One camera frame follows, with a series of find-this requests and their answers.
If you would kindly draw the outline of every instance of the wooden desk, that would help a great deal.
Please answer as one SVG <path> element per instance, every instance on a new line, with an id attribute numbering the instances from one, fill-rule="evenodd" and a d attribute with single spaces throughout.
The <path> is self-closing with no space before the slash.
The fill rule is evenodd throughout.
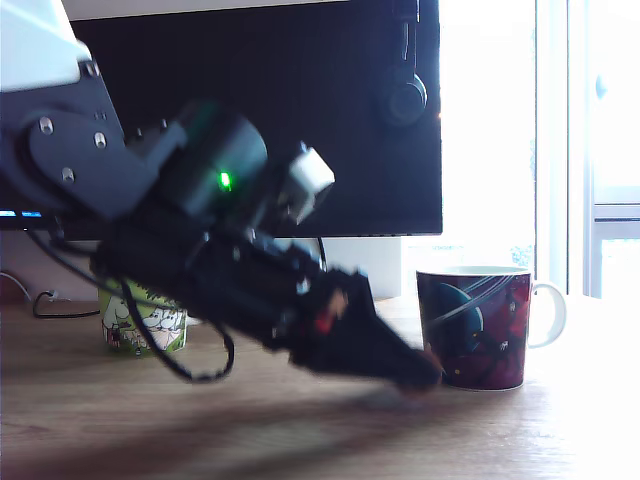
<path id="1" fill-rule="evenodd" d="M 379 303 L 420 344 L 415 299 Z M 221 384 L 109 355 L 97 318 L 2 312 L 2 478 L 640 478 L 639 314 L 569 299 L 554 345 L 509 392 L 440 387 L 411 403 L 377 382 L 318 379 L 238 339 Z M 180 357 L 220 365 L 206 327 Z"/>

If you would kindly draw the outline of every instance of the white wall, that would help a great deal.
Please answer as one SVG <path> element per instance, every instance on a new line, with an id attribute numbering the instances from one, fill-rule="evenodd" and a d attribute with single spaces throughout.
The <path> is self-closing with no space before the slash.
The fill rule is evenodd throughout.
<path id="1" fill-rule="evenodd" d="M 89 270 L 87 260 L 76 264 Z M 96 300 L 97 290 L 68 272 L 42 253 L 24 232 L 0 232 L 0 268 L 15 273 L 31 296 L 44 290 L 57 290 L 60 298 Z"/>
<path id="2" fill-rule="evenodd" d="M 286 245 L 290 240 L 279 240 Z M 315 240 L 302 240 L 312 251 Z M 376 298 L 401 294 L 401 239 L 393 238 L 329 238 L 325 240 L 329 266 L 348 272 L 360 269 L 369 276 Z M 88 261 L 78 259 L 80 268 L 89 269 Z M 0 268 L 15 273 L 25 282 L 32 295 L 44 290 L 57 290 L 60 298 L 90 301 L 97 291 L 72 273 L 49 259 L 24 232 L 0 232 Z"/>
<path id="3" fill-rule="evenodd" d="M 279 239 L 281 245 L 290 239 Z M 311 251 L 317 251 L 315 239 L 296 240 Z M 349 273 L 359 270 L 369 277 L 375 298 L 397 297 L 402 294 L 403 264 L 401 237 L 325 238 L 328 266 Z"/>

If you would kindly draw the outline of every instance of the headphones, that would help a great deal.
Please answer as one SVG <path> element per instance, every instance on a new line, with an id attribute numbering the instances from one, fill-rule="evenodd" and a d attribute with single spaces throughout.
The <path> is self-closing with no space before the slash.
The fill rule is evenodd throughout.
<path id="1" fill-rule="evenodd" d="M 416 30 L 420 21 L 420 0 L 394 0 L 393 13 L 401 22 L 400 54 L 383 77 L 380 97 L 382 116 L 394 127 L 416 123 L 427 106 L 427 89 L 416 73 Z"/>

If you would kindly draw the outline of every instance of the mug handle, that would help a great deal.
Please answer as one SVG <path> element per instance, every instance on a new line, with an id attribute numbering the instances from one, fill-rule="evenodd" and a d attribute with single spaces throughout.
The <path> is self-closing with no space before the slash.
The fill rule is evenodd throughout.
<path id="1" fill-rule="evenodd" d="M 562 292 L 560 292 L 560 289 L 558 289 L 558 287 L 556 287 L 553 283 L 534 282 L 533 288 L 531 289 L 531 297 L 533 298 L 533 294 L 536 292 L 536 290 L 540 289 L 547 289 L 549 290 L 549 293 L 551 293 L 553 303 L 556 307 L 556 314 L 553 320 L 553 325 L 551 325 L 551 328 L 547 333 L 547 338 L 545 338 L 540 343 L 534 344 L 529 343 L 529 340 L 527 339 L 527 345 L 529 346 L 529 348 L 546 347 L 547 345 L 553 343 L 560 336 L 560 334 L 564 330 L 565 324 L 567 323 L 567 302 Z"/>

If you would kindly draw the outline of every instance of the green and white cup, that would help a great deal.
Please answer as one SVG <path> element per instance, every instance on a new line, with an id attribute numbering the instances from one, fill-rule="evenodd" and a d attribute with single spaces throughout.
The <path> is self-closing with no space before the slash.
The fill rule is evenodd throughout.
<path id="1" fill-rule="evenodd" d="M 115 288 L 118 284 L 109 282 Z M 158 347 L 174 352 L 187 342 L 187 312 L 175 305 L 175 302 L 150 292 L 147 288 L 129 282 L 134 298 L 152 301 L 163 307 L 138 305 L 138 311 Z M 134 326 L 131 312 L 126 302 L 105 290 L 98 291 L 102 334 L 110 350 L 116 352 L 144 355 L 151 352 L 147 341 Z"/>

